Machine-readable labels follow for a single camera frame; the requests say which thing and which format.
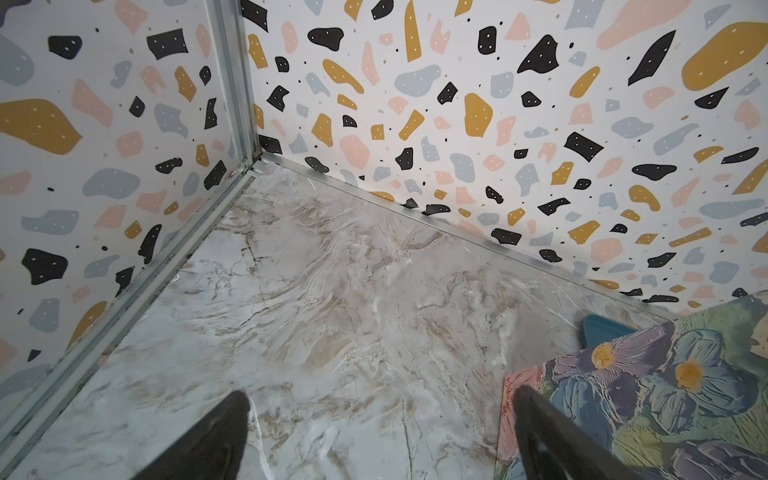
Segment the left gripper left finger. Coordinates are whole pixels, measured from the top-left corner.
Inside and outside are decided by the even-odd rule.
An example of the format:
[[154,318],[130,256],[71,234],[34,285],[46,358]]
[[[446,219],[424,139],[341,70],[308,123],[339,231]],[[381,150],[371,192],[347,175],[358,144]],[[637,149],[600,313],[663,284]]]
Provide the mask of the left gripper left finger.
[[134,479],[236,479],[248,436],[250,403],[231,392]]

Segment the floral paper bag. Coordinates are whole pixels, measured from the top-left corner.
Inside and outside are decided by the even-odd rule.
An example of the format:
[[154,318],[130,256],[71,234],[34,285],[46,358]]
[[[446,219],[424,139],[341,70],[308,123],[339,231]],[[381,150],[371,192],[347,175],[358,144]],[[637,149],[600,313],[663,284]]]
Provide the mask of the floral paper bag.
[[536,390],[648,479],[767,475],[767,296],[755,293],[506,375],[494,475],[525,475],[513,399]]

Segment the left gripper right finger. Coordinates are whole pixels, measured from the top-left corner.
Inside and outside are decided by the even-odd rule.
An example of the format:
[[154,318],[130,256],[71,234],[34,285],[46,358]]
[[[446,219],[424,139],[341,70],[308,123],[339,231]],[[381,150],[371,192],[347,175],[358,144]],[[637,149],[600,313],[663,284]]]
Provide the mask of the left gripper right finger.
[[639,475],[593,441],[533,388],[513,399],[515,434],[528,479],[637,479]]

